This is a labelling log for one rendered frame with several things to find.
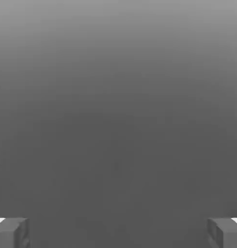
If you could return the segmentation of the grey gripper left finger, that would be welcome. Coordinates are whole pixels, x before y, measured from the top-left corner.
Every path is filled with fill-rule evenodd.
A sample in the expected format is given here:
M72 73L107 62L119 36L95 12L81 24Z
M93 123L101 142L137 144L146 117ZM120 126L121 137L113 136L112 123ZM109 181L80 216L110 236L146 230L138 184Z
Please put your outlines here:
M0 248L31 248L28 218L0 217Z

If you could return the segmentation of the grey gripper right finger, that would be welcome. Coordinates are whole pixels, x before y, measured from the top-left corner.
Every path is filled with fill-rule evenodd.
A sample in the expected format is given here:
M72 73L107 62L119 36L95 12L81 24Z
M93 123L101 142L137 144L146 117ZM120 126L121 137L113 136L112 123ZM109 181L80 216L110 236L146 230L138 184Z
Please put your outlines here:
M237 248L237 217L208 218L206 228L211 248Z

